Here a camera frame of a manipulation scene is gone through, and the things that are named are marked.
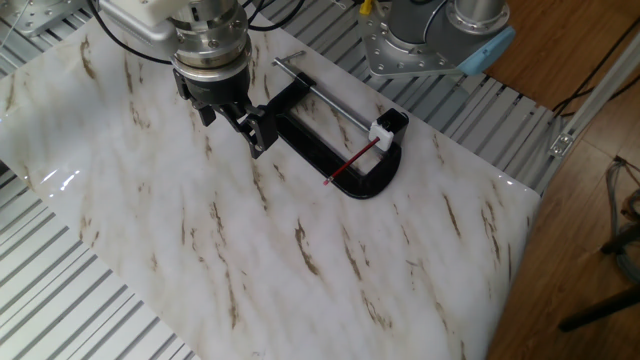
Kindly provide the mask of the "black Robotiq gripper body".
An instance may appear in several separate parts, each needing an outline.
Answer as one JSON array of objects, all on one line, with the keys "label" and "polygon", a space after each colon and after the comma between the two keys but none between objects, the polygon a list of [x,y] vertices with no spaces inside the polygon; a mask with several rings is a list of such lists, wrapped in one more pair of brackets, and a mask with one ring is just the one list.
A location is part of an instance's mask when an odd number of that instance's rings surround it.
[{"label": "black Robotiq gripper body", "polygon": [[251,75],[248,64],[217,69],[199,69],[173,63],[173,74],[179,96],[205,105],[222,106],[251,103]]}]

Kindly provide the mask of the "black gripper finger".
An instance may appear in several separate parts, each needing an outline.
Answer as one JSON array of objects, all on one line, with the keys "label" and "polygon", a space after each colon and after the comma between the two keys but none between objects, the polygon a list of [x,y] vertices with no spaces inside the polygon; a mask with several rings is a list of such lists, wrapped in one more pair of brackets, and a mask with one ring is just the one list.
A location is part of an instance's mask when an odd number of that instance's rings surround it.
[{"label": "black gripper finger", "polygon": [[278,139],[275,115],[266,106],[235,102],[220,105],[217,111],[243,136],[253,159],[259,158]]},{"label": "black gripper finger", "polygon": [[213,102],[208,95],[189,93],[186,99],[191,102],[192,107],[199,114],[204,127],[209,127],[216,120]]}]

